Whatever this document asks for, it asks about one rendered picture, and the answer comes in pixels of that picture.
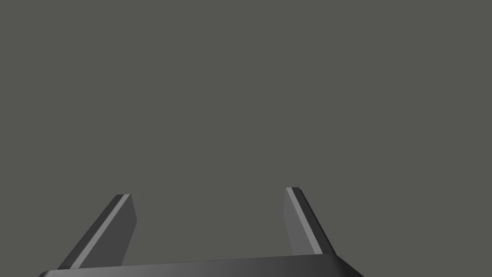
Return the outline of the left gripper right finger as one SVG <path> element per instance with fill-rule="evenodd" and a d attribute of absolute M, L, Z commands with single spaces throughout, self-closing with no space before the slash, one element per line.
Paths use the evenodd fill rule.
<path fill-rule="evenodd" d="M 293 255 L 336 255 L 318 218 L 299 187 L 285 189 L 283 217 Z"/>

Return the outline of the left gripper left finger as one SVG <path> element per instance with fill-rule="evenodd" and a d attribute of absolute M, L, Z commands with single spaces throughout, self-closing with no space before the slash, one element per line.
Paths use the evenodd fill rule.
<path fill-rule="evenodd" d="M 121 266 L 136 224 L 132 196 L 114 196 L 58 269 Z"/>

